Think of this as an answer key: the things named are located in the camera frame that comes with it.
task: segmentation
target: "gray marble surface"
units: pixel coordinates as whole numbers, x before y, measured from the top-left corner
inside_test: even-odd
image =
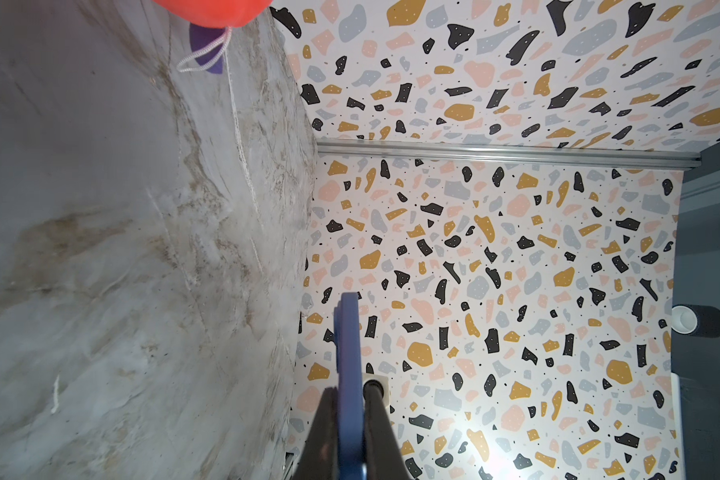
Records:
[[[0,478],[281,478],[316,151],[269,14],[0,2]],[[233,111],[236,109],[239,127]]]

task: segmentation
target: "white string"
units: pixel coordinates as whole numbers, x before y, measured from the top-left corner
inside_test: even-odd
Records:
[[[176,70],[178,70],[181,73],[184,72],[204,72],[205,70],[208,70],[213,65],[215,65],[222,55],[224,55],[224,52],[226,52],[227,46],[230,44],[230,39],[232,38],[232,27],[226,27],[224,28],[224,33],[222,33],[216,40],[206,45],[201,50],[198,50],[197,52],[192,52],[192,54],[189,54],[185,56],[181,62],[176,64]],[[199,67],[182,67],[182,65],[187,64],[189,62],[192,62],[192,60],[195,60],[198,57],[201,57],[205,54],[211,53],[211,51],[221,45],[220,50],[216,53],[216,55],[213,56],[211,60],[208,62],[202,64]]]

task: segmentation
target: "aluminum rail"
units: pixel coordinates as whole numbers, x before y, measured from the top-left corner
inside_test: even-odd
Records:
[[[317,139],[317,147],[318,154],[421,160],[470,160],[658,170],[690,170],[701,165],[698,152],[506,147],[334,138]]]

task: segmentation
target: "cylindrical container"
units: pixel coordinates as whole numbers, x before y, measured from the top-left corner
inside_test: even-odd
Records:
[[[683,335],[720,336],[720,309],[708,305],[672,307],[672,330]]]

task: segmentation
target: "orange ball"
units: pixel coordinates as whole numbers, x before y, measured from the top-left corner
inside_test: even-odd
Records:
[[[272,0],[155,0],[155,3],[201,27],[224,28],[248,24]]]

